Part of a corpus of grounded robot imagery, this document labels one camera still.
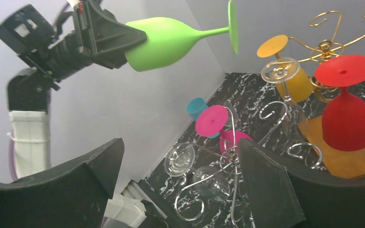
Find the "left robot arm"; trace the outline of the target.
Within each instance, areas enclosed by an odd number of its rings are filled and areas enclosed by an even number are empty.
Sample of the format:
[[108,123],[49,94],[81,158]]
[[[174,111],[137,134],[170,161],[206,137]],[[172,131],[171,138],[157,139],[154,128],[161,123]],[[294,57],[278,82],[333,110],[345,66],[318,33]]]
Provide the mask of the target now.
[[71,1],[50,24],[27,4],[0,23],[0,40],[27,64],[7,84],[12,130],[10,170],[14,178],[51,167],[51,91],[81,69],[126,64],[127,51],[147,40],[139,29],[118,22],[98,0]]

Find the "clear wine glass front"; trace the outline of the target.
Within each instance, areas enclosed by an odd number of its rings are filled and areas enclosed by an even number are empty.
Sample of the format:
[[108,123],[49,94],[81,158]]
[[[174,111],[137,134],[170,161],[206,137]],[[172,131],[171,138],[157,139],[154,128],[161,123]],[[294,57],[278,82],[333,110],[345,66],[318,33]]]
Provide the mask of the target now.
[[199,195],[216,202],[224,202],[231,190],[222,170],[212,166],[194,168],[195,156],[192,144],[175,144],[165,156],[165,171],[171,177],[191,177],[192,187]]

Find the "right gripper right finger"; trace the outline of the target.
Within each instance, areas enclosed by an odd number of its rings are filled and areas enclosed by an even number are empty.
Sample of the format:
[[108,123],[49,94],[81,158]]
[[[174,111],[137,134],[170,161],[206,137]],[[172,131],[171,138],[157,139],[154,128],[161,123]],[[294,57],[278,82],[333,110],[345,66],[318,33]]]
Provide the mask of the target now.
[[365,181],[336,177],[249,139],[238,145],[258,228],[365,228]]

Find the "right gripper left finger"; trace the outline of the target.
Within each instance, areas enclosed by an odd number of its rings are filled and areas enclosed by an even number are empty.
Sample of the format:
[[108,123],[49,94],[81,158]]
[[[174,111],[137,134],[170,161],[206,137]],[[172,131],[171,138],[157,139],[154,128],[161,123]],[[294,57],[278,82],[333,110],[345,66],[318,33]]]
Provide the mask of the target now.
[[114,195],[124,141],[12,183],[0,183],[0,228],[98,228]]

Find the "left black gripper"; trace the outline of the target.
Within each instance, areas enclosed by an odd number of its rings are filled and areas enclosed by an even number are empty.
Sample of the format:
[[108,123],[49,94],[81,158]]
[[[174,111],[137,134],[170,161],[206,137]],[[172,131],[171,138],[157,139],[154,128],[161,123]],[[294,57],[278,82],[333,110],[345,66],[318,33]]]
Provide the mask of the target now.
[[[94,0],[77,3],[72,11],[66,11],[69,6],[65,3],[53,23],[58,42],[48,50],[47,71],[54,80],[64,80],[92,63],[120,68],[127,63],[125,53],[147,39],[144,31],[118,22]],[[59,39],[69,17],[74,30]]]

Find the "green wine glass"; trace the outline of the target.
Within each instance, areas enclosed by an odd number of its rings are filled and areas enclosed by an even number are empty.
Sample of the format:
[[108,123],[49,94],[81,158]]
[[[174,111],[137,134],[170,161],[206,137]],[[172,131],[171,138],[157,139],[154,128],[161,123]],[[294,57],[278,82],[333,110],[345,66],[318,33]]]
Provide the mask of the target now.
[[234,1],[228,4],[229,26],[196,30],[176,19],[154,17],[128,22],[146,33],[146,41],[125,52],[129,65],[138,72],[167,67],[183,58],[201,39],[229,33],[234,53],[239,53],[239,35]]

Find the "clear patterned wine glass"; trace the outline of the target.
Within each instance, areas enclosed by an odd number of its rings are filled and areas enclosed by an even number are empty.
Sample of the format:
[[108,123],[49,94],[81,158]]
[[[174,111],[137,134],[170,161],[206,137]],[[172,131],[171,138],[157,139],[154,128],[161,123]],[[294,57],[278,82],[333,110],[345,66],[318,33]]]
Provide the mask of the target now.
[[227,110],[228,120],[225,124],[225,127],[228,130],[232,130],[233,128],[235,130],[239,130],[241,128],[241,121],[240,121],[240,117],[239,117],[235,107],[233,106],[233,104],[229,101],[225,101],[225,102],[221,103],[221,105],[228,109]]

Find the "teal blue wine glass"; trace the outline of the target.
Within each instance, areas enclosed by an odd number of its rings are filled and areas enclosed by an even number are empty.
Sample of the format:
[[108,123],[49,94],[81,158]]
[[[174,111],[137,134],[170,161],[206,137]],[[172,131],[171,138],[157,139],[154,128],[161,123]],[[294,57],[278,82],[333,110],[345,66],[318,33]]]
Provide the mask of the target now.
[[203,111],[208,109],[208,105],[206,101],[201,98],[197,97],[192,99],[187,105],[186,105],[186,112],[187,114],[192,118],[192,120],[196,123],[200,115]]

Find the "pink wine glass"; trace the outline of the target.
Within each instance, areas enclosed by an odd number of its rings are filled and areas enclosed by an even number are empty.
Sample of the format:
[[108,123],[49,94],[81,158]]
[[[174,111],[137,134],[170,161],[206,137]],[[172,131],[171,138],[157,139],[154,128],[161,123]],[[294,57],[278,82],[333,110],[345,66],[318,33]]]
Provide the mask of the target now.
[[197,134],[203,137],[210,137],[216,133],[220,133],[219,148],[223,154],[231,150],[239,144],[240,139],[252,138],[242,131],[224,130],[225,124],[228,120],[227,108],[222,105],[214,105],[202,112],[195,124]]

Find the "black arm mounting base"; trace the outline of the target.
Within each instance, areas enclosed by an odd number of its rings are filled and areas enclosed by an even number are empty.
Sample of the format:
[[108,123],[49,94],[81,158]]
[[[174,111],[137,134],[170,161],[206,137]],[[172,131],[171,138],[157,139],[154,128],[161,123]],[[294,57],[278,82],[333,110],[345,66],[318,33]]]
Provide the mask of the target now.
[[151,217],[148,228],[192,228],[185,220],[177,216],[171,203],[167,202],[154,188],[145,180],[140,180],[138,186],[145,193],[148,199],[144,205],[149,209],[147,214]]

